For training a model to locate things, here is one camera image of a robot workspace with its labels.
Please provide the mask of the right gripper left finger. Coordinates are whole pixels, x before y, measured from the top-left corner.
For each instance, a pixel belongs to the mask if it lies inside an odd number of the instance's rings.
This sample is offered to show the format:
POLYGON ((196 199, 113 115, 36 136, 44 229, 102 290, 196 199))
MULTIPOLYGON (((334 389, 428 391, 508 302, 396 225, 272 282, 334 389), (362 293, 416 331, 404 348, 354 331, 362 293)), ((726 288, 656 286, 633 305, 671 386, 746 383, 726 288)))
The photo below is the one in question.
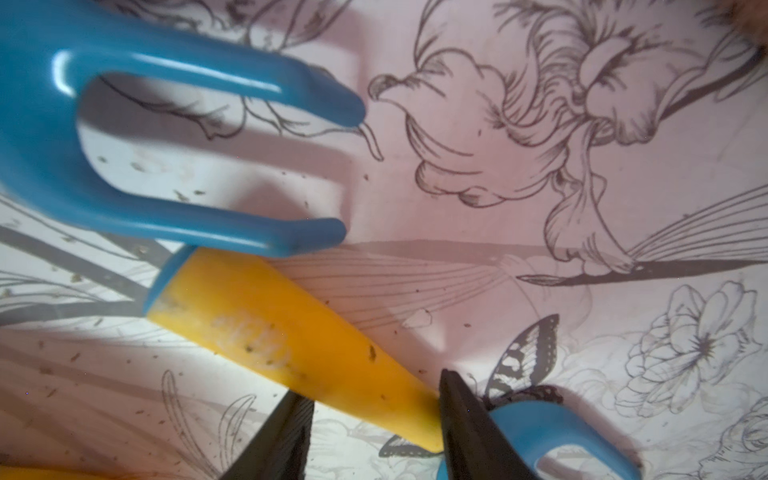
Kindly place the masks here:
POLYGON ((222 479, 304 479, 314 409, 313 400, 288 391, 222 479))

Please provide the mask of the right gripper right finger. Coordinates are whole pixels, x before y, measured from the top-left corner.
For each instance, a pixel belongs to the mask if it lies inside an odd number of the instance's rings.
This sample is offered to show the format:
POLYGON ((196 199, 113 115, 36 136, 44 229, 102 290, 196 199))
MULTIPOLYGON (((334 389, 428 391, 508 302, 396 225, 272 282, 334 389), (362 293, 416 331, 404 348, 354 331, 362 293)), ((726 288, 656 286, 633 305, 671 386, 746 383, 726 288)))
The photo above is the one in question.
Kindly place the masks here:
POLYGON ((462 377, 444 369, 439 409, 450 480, 535 479, 462 377))

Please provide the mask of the blue fork yellow handle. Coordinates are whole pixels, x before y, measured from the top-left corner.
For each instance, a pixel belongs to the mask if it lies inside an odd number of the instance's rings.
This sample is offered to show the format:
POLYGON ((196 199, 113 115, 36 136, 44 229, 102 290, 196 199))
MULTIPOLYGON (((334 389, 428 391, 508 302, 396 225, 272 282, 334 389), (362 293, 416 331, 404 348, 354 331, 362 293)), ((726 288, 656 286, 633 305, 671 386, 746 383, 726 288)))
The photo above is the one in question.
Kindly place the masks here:
MULTIPOLYGON (((185 247, 160 270, 144 313, 152 322, 289 391, 442 455, 439 477, 449 479, 439 385, 422 383, 262 259, 185 247)), ((622 479, 641 475, 626 455, 562 405, 530 398, 497 408, 480 402, 536 475, 539 460, 563 446, 585 450, 622 479)))
POLYGON ((1 181, 53 219, 118 235, 266 257, 340 244, 342 221, 282 221, 124 193, 83 153, 81 93, 128 73, 296 107, 342 127, 365 118, 362 99, 295 59, 112 13, 92 1, 1 6, 1 181))

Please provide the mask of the yellow plastic storage tray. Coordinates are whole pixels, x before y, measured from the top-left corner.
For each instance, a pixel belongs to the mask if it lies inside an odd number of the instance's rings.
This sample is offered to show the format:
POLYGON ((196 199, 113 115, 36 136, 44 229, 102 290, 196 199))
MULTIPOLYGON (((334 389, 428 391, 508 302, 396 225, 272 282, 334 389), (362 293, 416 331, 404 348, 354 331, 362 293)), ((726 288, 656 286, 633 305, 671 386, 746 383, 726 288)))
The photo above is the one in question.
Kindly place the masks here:
POLYGON ((0 480, 110 480, 110 478, 82 472, 1 465, 0 480))

